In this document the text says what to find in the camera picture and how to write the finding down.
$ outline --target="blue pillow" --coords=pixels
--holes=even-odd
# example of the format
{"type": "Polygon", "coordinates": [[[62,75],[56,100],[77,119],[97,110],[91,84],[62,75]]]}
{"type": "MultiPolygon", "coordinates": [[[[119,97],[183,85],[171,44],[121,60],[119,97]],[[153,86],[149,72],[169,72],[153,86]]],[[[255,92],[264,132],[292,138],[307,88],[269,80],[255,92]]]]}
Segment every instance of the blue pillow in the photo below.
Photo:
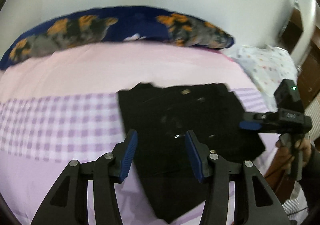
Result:
{"type": "Polygon", "coordinates": [[[94,8],[52,19],[20,35],[4,53],[0,69],[88,43],[136,39],[214,50],[234,43],[231,35],[190,15],[147,6],[94,8]]]}

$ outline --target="folded black clothing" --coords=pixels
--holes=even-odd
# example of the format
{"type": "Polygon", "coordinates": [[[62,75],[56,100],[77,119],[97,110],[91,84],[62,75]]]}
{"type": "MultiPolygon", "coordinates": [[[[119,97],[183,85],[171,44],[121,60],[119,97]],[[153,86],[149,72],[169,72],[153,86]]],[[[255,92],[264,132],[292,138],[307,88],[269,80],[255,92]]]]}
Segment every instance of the folded black clothing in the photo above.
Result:
{"type": "Polygon", "coordinates": [[[155,215],[171,223],[206,198],[207,185],[193,176],[184,134],[228,161],[254,160],[264,150],[256,132],[239,129],[244,109],[224,84],[154,87],[118,92],[125,131],[138,132],[134,163],[155,215]]]}

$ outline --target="blue gripper pad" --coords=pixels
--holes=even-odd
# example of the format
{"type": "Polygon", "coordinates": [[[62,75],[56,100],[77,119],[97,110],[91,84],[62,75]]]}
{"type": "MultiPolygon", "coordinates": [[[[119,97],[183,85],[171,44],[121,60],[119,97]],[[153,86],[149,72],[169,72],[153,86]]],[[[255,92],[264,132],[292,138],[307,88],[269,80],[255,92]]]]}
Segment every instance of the blue gripper pad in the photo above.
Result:
{"type": "Polygon", "coordinates": [[[241,129],[246,129],[246,130],[260,130],[262,128],[261,124],[257,122],[252,122],[252,121],[241,121],[239,123],[239,127],[241,129]]]}
{"type": "Polygon", "coordinates": [[[120,174],[119,174],[119,181],[123,182],[125,178],[128,177],[129,170],[133,161],[134,154],[136,152],[138,145],[138,133],[133,131],[131,134],[130,142],[127,146],[127,149],[121,159],[120,164],[120,174]]]}
{"type": "Polygon", "coordinates": [[[212,175],[207,160],[210,150],[207,145],[199,143],[192,130],[186,133],[185,144],[193,174],[200,183],[203,183],[207,177],[212,175]]]}

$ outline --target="checkered pattern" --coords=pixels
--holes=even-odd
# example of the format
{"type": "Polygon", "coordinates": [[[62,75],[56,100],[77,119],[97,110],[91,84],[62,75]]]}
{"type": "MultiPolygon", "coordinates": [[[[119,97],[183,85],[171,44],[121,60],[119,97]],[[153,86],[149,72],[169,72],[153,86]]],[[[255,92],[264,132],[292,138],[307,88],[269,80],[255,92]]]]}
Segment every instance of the checkered pattern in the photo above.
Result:
{"type": "MultiPolygon", "coordinates": [[[[234,89],[248,111],[267,111],[254,89],[234,89]]],[[[82,94],[0,103],[0,149],[15,156],[94,161],[122,142],[116,94],[82,94]]]]}

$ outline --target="bed sheet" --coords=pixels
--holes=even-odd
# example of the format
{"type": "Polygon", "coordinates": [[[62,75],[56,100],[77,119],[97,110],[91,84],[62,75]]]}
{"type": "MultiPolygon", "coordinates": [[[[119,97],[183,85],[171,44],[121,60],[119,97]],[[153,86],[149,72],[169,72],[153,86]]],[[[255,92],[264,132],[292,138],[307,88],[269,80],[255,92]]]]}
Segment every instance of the bed sheet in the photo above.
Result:
{"type": "MultiPolygon", "coordinates": [[[[240,66],[219,53],[147,42],[99,43],[56,52],[45,58],[31,58],[10,67],[0,79],[0,102],[115,93],[139,82],[153,82],[163,87],[218,82],[227,83],[231,89],[256,90],[240,66]]],[[[264,174],[276,152],[277,135],[262,134],[261,138],[266,151],[255,164],[264,174]]],[[[108,139],[117,143],[121,137],[106,137],[108,139]]],[[[0,191],[22,224],[30,224],[44,196],[72,159],[67,156],[61,161],[39,161],[0,151],[0,191]]],[[[230,187],[228,224],[232,222],[234,207],[232,185],[230,187]]],[[[165,224],[154,216],[134,166],[126,181],[116,186],[116,194],[124,224],[165,224]]],[[[203,206],[199,205],[173,224],[199,224],[203,206]]],[[[95,224],[92,183],[89,183],[88,215],[89,224],[95,224]]]]}

